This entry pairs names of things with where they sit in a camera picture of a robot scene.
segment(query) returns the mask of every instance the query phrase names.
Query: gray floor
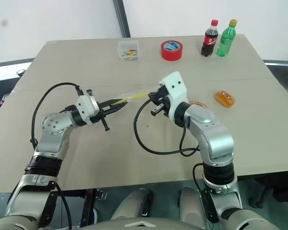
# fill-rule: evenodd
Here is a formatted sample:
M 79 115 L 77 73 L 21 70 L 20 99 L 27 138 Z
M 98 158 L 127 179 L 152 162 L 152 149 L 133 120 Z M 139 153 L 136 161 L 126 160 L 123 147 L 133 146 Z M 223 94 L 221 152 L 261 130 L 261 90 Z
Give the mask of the gray floor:
M 95 203 L 95 208 L 98 212 L 98 222 L 109 220 L 120 202 L 130 192 L 141 187 L 150 189 L 154 194 L 151 207 L 152 217 L 179 219 L 177 192 L 184 186 L 195 188 L 193 181 L 104 188 L 102 190 L 108 194 L 106 200 L 98 200 Z M 239 187 L 244 208 L 256 211 L 281 230 L 288 230 L 288 203 L 278 203 L 273 199 L 272 195 L 270 195 L 263 209 L 254 209 L 248 205 L 248 199 L 249 197 L 258 196 L 263 189 L 262 186 L 254 180 L 244 180 L 239 181 Z M 9 195 L 10 194 L 0 194 L 0 218 L 3 217 Z M 80 222 L 84 199 L 80 197 L 67 197 L 66 199 L 72 214 L 72 224 L 77 225 Z M 60 198 L 57 200 L 55 214 L 50 226 L 55 229 L 67 227 L 66 211 L 64 206 L 62 206 Z M 217 224 L 212 225 L 209 223 L 209 227 L 211 230 L 221 229 Z

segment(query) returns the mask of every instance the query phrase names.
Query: beige tabletop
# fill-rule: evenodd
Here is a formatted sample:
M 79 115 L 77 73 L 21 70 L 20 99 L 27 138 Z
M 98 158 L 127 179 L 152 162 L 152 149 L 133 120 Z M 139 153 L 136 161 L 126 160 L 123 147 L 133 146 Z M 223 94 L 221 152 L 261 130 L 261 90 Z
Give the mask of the beige tabletop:
M 160 44 L 175 39 L 183 44 L 182 58 L 163 60 Z M 44 92 L 56 83 L 70 81 L 92 89 L 104 100 L 129 92 L 150 92 L 168 74 L 179 71 L 189 100 L 199 100 L 217 113 L 231 131 L 237 175 L 288 170 L 288 94 L 277 82 L 244 35 L 237 35 L 227 57 L 203 57 L 202 36 L 137 38 L 140 58 L 121 61 L 122 39 L 48 42 L 21 77 L 0 109 L 0 192 L 11 192 L 33 154 L 30 125 L 34 108 Z M 214 99 L 218 90 L 230 92 L 236 103 L 227 109 Z M 75 103 L 73 87 L 51 92 L 36 117 L 36 137 L 44 115 Z M 130 101 L 101 123 L 75 129 L 59 173 L 64 190 L 175 181 L 192 178 L 199 154 L 157 156 L 137 143 L 132 122 L 146 99 Z M 138 120 L 139 135 L 155 150 L 177 150 L 182 129 L 166 117 L 150 115 L 152 105 Z M 187 133 L 185 147 L 197 144 Z

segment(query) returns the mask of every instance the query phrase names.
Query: green soda bottle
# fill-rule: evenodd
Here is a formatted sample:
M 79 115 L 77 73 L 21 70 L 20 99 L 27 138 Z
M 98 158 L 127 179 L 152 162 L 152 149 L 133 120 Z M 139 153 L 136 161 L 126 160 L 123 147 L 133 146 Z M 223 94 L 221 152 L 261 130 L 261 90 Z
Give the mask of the green soda bottle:
M 237 20 L 232 19 L 229 22 L 229 27 L 224 30 L 222 33 L 221 41 L 219 47 L 217 48 L 216 55 L 220 57 L 224 57 L 228 54 L 232 41 L 236 36 L 235 26 L 237 24 Z

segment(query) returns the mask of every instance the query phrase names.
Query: red tape roll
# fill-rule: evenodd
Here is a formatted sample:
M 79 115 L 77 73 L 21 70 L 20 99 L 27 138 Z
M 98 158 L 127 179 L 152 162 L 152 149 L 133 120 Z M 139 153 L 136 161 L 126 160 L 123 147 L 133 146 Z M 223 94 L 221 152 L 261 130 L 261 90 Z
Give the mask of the red tape roll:
M 161 44 L 161 56 L 168 61 L 176 61 L 181 58 L 182 44 L 178 41 L 169 40 Z

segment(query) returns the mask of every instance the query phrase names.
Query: clear plastic container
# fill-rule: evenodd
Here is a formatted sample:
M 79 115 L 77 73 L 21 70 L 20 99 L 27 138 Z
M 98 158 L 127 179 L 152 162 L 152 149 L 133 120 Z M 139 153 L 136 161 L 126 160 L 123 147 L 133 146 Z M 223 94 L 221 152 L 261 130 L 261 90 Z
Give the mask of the clear plastic container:
M 117 50 L 123 61 L 139 59 L 139 42 L 137 40 L 120 41 Z

